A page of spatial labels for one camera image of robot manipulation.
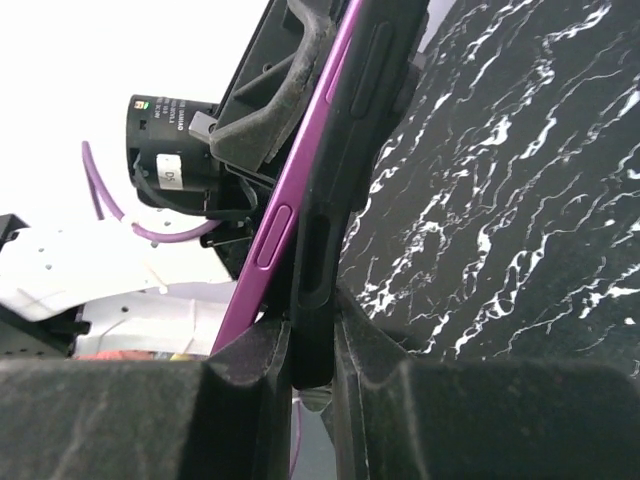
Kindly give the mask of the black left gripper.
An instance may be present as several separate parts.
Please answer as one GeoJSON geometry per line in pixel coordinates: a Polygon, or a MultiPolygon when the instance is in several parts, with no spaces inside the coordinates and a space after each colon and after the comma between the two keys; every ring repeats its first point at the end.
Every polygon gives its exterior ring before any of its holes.
{"type": "Polygon", "coordinates": [[[284,167],[324,68],[345,1],[270,1],[212,117],[199,115],[199,140],[237,187],[215,220],[249,222],[252,232],[284,167]]]}

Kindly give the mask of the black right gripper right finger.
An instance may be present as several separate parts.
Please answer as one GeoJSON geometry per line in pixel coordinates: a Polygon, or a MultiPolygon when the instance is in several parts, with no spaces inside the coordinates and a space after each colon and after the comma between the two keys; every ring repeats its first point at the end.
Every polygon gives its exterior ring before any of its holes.
{"type": "Polygon", "coordinates": [[[341,479],[635,479],[639,389],[593,363],[433,362],[336,296],[341,479]]]}

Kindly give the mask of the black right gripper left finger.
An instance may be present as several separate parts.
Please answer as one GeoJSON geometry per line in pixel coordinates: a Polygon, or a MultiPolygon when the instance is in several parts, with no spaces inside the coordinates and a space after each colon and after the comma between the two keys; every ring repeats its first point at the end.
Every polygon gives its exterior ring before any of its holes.
{"type": "Polygon", "coordinates": [[[1,475],[284,479],[289,339],[260,322],[206,361],[5,361],[1,475]]]}

